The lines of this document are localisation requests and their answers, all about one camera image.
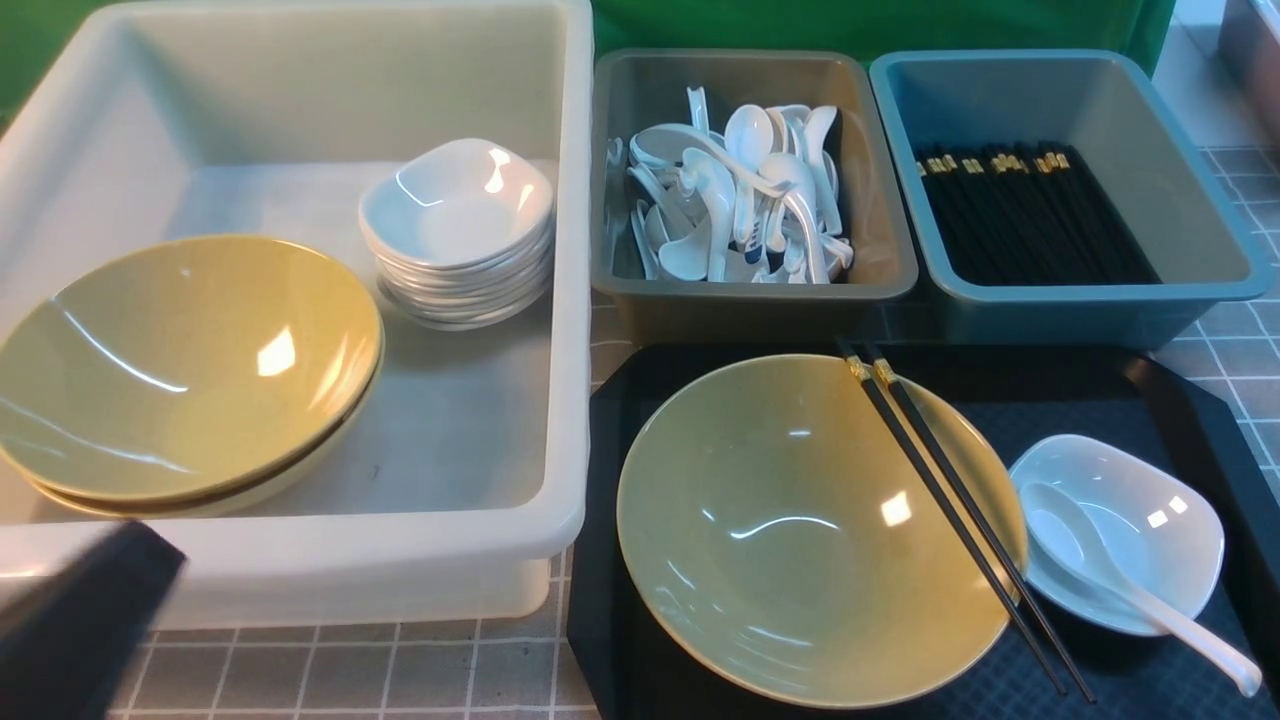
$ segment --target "gray plastic bin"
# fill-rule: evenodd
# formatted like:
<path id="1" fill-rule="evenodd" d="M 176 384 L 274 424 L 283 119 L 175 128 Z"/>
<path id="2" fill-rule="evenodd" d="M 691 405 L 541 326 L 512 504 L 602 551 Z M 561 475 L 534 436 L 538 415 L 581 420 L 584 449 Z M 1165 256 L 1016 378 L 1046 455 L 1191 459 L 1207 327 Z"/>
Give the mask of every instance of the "gray plastic bin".
<path id="1" fill-rule="evenodd" d="M 1133 61 L 1089 50 L 895 53 L 870 74 L 950 342 L 1155 348 L 1215 304 L 1270 288 L 1261 247 Z M 1079 149 L 1164 284 L 983 287 L 956 275 L 913 149 L 1044 140 Z"/>
<path id="2" fill-rule="evenodd" d="M 858 252 L 850 283 L 644 279 L 626 215 L 636 195 L 608 187 L 607 145 L 657 123 L 687 123 L 690 86 L 707 90 L 717 129 L 744 102 L 841 109 L 827 150 L 840 165 L 840 210 Z M 621 50 L 596 65 L 594 113 L 591 283 L 614 299 L 632 342 L 829 341 L 855 328 L 877 301 L 915 284 L 919 269 L 888 146 L 870 82 L 854 60 L 831 53 Z M 854 187 L 859 178 L 869 192 Z M 855 206 L 859 196 L 869 199 L 865 206 Z"/>

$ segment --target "green backdrop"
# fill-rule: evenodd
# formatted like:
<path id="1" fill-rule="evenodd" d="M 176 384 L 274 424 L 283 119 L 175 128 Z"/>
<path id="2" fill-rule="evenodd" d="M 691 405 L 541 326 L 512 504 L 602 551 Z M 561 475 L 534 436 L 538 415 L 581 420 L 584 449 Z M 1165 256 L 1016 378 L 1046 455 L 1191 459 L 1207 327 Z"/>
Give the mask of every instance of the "green backdrop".
<path id="1" fill-rule="evenodd" d="M 1175 0 L 595 0 L 596 50 L 1097 47 L 1155 70 Z M 0 3 L 0 115 L 31 94 L 76 27 L 109 0 Z M 0 127 L 4 118 L 0 117 Z"/>

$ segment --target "green ceramic bowl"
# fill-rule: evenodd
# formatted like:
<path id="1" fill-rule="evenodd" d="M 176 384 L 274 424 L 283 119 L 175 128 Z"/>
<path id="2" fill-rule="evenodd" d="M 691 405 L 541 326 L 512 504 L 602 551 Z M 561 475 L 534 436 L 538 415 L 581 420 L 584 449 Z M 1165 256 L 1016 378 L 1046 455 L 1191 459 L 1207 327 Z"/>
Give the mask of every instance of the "green ceramic bowl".
<path id="1" fill-rule="evenodd" d="M 955 409 L 908 388 L 1025 565 L 1000 457 Z M 749 360 L 681 389 L 632 445 L 617 512 L 658 623 L 710 670 L 783 702 L 920 696 L 972 666 L 1009 620 L 836 357 Z"/>

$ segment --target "pile of chopsticks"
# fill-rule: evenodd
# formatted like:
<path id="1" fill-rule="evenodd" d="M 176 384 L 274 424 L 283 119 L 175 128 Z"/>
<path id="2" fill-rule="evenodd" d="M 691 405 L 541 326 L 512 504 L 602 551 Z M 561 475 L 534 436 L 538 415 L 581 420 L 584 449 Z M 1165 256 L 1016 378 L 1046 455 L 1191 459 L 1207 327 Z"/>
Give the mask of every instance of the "pile of chopsticks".
<path id="1" fill-rule="evenodd" d="M 951 460 L 942 450 L 942 446 L 938 443 L 938 439 L 933 436 L 933 430 L 931 430 L 929 425 L 924 421 L 924 416 L 920 414 L 920 410 L 915 406 L 915 402 L 913 402 L 911 397 L 908 395 L 906 386 L 904 386 L 899 380 L 897 375 L 893 373 L 893 369 L 890 368 L 888 361 L 884 360 L 884 356 L 881 354 L 879 348 L 870 343 L 863 346 L 868 360 L 870 360 L 870 366 L 868 366 L 854 352 L 852 345 L 846 338 L 837 337 L 836 345 L 840 347 L 840 352 L 841 355 L 844 355 L 845 363 L 849 364 L 849 369 L 852 372 L 854 377 L 858 378 L 859 383 L 861 383 L 863 389 L 867 392 L 868 398 L 870 398 L 872 405 L 876 407 L 876 411 L 879 414 L 881 419 L 884 421 L 890 432 L 893 434 L 893 439 L 897 441 L 897 445 L 902 448 L 902 452 L 906 454 L 908 460 L 911 461 L 911 466 L 915 468 L 915 471 L 920 475 L 920 479 L 924 480 L 924 484 L 928 487 L 929 495 L 933 496 L 934 502 L 937 502 L 938 507 L 942 509 L 942 514 L 946 515 L 947 521 L 951 524 L 951 528 L 960 537 L 960 542 L 964 543 L 965 550 L 969 551 L 969 555 L 973 556 L 974 562 L 978 564 L 978 569 L 982 570 L 983 577 L 987 578 L 987 583 L 991 584 L 991 588 L 1000 597 L 1000 602 L 1005 606 L 1005 610 L 1009 612 L 1009 619 L 1012 620 L 1014 625 L 1018 626 L 1018 630 L 1019 633 L 1021 633 L 1023 639 L 1027 641 L 1027 644 L 1030 647 L 1032 653 L 1036 656 L 1036 660 L 1039 661 L 1041 667 L 1044 669 L 1044 673 L 1048 675 L 1050 680 L 1052 680 L 1053 687 L 1057 689 L 1059 694 L 1066 694 L 1066 687 L 1062 685 L 1062 682 L 1059 679 L 1057 673 L 1053 671 L 1053 667 L 1050 665 L 1048 659 L 1044 656 L 1044 651 L 1041 648 L 1039 642 L 1037 642 L 1036 635 L 1032 634 L 1032 630 L 1027 625 L 1027 621 L 1023 619 L 1021 614 L 1018 612 L 1018 605 L 1014 602 L 1014 598 L 1009 594 L 1009 591 L 1005 589 L 1004 583 L 1000 582 L 1000 575 L 996 573 L 995 568 L 991 566 L 991 562 L 987 560 L 987 556 L 978 546 L 978 542 L 974 539 L 973 536 L 969 534 L 969 529 L 965 527 L 964 520 L 960 518 L 960 514 L 956 511 L 956 509 L 951 505 L 951 501 L 947 498 L 946 491 L 942 489 L 942 484 L 938 483 L 938 479 L 933 475 L 933 471 L 925 462 L 924 456 L 920 455 L 919 448 L 916 448 L 915 443 L 911 441 L 911 436 L 906 432 L 906 428 L 897 419 L 897 415 L 893 414 L 893 409 L 890 406 L 888 400 L 884 397 L 884 392 L 881 389 L 879 384 L 876 383 L 876 375 L 879 375 L 881 382 L 884 383 L 884 387 L 888 388 L 890 395 L 893 397 L 893 401 L 902 411 L 902 415 L 906 418 L 908 423 L 915 430 L 916 437 L 920 438 L 920 443 L 924 445 L 924 448 L 933 457 L 934 464 L 937 464 L 938 469 L 942 470 L 942 477 L 946 478 L 947 484 L 951 487 L 951 492 L 955 493 L 956 498 L 960 501 L 960 505 L 969 514 L 969 519 L 973 520 L 973 524 L 978 528 L 978 534 L 982 536 L 983 541 L 986 541 L 986 543 L 995 552 L 996 559 L 1000 560 L 1001 566 L 1005 569 L 1005 573 L 1012 582 L 1014 589 L 1018 591 L 1018 594 L 1020 594 L 1023 600 L 1027 602 L 1027 606 L 1030 609 L 1032 615 L 1034 615 L 1036 621 L 1044 632 L 1044 635 L 1048 638 L 1050 643 L 1052 643 L 1053 650 L 1057 651 L 1057 655 L 1062 660 L 1062 664 L 1066 665 L 1066 670 L 1071 675 L 1071 679 L 1075 680 L 1076 687 L 1080 688 L 1080 693 L 1091 703 L 1097 702 L 1097 698 L 1093 696 L 1088 685 L 1084 683 L 1084 676 L 1080 675 L 1080 670 L 1075 666 L 1075 661 L 1071 660 L 1070 653 L 1068 653 L 1066 647 L 1062 644 L 1062 641 L 1057 637 L 1057 633 L 1053 630 L 1053 626 L 1050 625 L 1048 618 L 1044 616 L 1044 612 L 1041 610 L 1039 603 L 1036 601 L 1036 598 L 1030 594 L 1030 591 L 1027 588 L 1027 582 L 1023 579 L 1021 570 L 1018 569 L 1018 565 L 1014 562 L 1012 557 L 1009 556 L 1009 552 L 1005 550 L 1004 544 L 1001 544 L 1000 538 L 996 537 L 996 532 L 992 529 L 991 523 L 988 523 L 987 518 L 982 514 L 982 510 L 974 501 L 973 495 L 969 493 L 969 489 L 965 487 L 964 480 L 960 479 L 959 473 L 956 473 L 955 465 L 951 464 Z"/>
<path id="2" fill-rule="evenodd" d="M 942 242 L 982 286 L 1155 284 L 1160 277 L 1069 145 L 916 151 Z"/>

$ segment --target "blue bin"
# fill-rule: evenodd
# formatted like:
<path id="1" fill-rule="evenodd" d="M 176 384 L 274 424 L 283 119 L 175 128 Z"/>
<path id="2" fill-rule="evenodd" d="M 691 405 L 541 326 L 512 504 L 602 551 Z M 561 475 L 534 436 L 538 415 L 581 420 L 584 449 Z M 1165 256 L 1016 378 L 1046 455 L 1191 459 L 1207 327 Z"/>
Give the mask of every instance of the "blue bin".
<path id="1" fill-rule="evenodd" d="M 872 64 L 948 342 L 1160 347 L 1210 307 L 1258 297 L 1274 270 L 1140 69 L 1114 53 L 895 53 Z M 956 275 L 915 167 L 931 143 L 1074 145 L 1164 284 L 984 287 Z"/>

